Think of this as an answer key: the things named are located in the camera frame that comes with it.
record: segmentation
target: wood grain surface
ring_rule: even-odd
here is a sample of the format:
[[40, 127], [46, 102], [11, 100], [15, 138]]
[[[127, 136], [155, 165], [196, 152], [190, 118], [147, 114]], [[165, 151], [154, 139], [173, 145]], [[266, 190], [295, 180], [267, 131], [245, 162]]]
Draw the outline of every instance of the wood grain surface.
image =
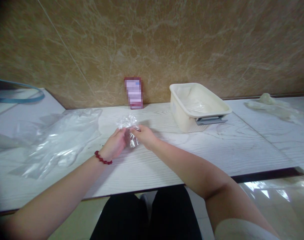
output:
[[248, 109], [244, 103], [252, 100], [226, 101], [234, 113], [288, 156], [304, 170], [304, 97], [278, 98], [303, 114], [301, 125], [282, 121], [276, 116]]
[[[225, 124], [211, 125], [204, 132], [187, 134], [182, 133], [176, 125], [169, 103], [150, 104], [140, 110], [125, 107], [102, 109], [99, 118], [101, 136], [85, 147], [72, 166], [55, 167], [42, 180], [8, 174], [24, 161], [20, 149], [0, 153], [0, 211], [22, 207], [82, 164], [94, 151], [99, 150], [114, 132], [116, 120], [129, 113], [133, 113], [140, 124], [149, 126], [162, 140], [207, 159], [230, 176], [297, 165], [234, 113], [227, 116], [228, 121]], [[125, 149], [113, 160], [113, 164], [106, 169], [85, 198], [181, 183], [179, 177], [153, 152], [139, 145], [134, 149]]]

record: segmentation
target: left hand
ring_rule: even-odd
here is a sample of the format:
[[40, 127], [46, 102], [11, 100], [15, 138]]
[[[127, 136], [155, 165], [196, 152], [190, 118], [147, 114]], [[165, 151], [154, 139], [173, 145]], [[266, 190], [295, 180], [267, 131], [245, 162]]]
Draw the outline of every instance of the left hand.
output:
[[109, 139], [106, 141], [102, 149], [99, 151], [99, 155], [101, 155], [101, 157], [105, 161], [109, 162], [117, 158], [121, 154], [121, 152], [126, 146], [124, 140], [125, 131], [126, 128], [123, 129], [117, 128], [115, 132], [112, 134], [112, 136], [110, 136]]

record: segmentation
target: bead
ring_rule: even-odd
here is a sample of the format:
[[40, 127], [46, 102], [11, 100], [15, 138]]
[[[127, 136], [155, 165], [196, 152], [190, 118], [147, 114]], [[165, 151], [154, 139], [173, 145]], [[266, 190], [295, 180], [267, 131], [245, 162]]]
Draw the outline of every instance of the bead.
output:
[[112, 164], [113, 162], [112, 161], [105, 161], [99, 154], [98, 154], [98, 151], [95, 151], [95, 157], [97, 157], [99, 159], [100, 162], [104, 163], [104, 164], [107, 164], [107, 165], [110, 165]]

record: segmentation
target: clear plastic bag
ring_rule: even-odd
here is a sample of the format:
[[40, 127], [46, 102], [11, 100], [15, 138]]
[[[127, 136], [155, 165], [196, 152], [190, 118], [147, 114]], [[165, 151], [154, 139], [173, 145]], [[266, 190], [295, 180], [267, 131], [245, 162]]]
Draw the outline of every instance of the clear plastic bag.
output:
[[127, 146], [130, 146], [131, 148], [138, 146], [138, 139], [129, 131], [130, 128], [140, 131], [137, 120], [133, 114], [119, 118], [116, 125], [119, 129], [126, 128], [124, 138]]
[[284, 121], [301, 125], [298, 119], [303, 116], [303, 113], [292, 108], [287, 102], [272, 98], [268, 93], [263, 93], [259, 100], [249, 101], [244, 104], [248, 108], [261, 110], [275, 115]]
[[177, 89], [177, 96], [183, 103], [186, 109], [190, 112], [204, 113], [207, 112], [209, 107], [207, 104], [202, 102], [196, 96], [193, 95], [190, 87], [179, 87]]
[[19, 123], [15, 137], [28, 145], [27, 159], [10, 174], [39, 179], [56, 165], [73, 164], [83, 148], [100, 135], [98, 118], [101, 113], [101, 109], [77, 109], [48, 116], [46, 124]]

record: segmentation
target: blue lanyard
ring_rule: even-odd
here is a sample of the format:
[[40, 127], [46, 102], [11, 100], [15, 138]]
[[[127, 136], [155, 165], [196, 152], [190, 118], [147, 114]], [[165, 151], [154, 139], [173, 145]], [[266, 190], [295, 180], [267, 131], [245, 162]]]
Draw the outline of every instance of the blue lanyard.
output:
[[0, 79], [0, 81], [20, 85], [20, 86], [23, 86], [23, 87], [33, 88], [33, 89], [36, 89], [37, 91], [39, 91], [41, 93], [41, 95], [39, 97], [35, 97], [35, 98], [26, 98], [26, 99], [0, 98], [0, 102], [3, 102], [3, 103], [31, 103], [31, 102], [38, 102], [45, 97], [43, 91], [40, 90], [37, 87], [33, 87], [31, 85], [24, 84], [24, 83], [10, 82], [10, 81], [5, 81], [5, 80], [1, 80], [1, 79]]

